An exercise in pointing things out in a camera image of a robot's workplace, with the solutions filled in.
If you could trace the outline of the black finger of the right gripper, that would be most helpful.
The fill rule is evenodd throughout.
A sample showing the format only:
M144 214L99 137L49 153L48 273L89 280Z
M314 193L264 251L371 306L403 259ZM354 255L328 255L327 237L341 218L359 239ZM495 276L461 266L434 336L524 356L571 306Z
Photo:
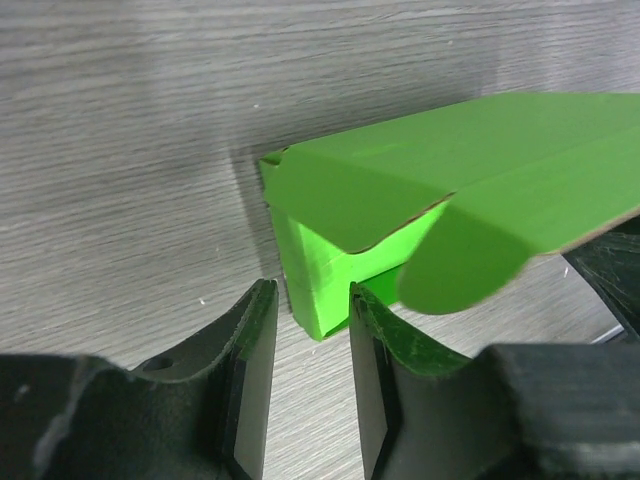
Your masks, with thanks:
M591 286L626 332L639 341L639 216L635 216L563 257Z

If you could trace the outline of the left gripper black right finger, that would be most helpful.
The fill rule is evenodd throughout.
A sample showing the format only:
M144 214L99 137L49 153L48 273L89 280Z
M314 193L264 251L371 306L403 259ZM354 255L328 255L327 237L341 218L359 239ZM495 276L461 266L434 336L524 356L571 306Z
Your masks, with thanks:
M350 288L369 479L635 479L634 344L493 344L468 358Z

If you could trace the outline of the green paper box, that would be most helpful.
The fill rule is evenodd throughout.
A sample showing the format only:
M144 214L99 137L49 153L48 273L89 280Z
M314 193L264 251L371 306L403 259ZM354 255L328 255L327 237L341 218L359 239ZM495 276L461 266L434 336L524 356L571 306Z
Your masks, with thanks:
M456 313L639 216L639 97L495 94L292 144L260 171L293 317L319 341L352 283Z

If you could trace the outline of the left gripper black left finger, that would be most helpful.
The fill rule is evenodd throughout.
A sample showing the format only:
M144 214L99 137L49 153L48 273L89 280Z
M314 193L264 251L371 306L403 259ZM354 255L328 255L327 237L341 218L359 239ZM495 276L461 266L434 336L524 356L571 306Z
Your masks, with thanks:
M127 370L96 356L1 358L5 479L258 479L278 286Z

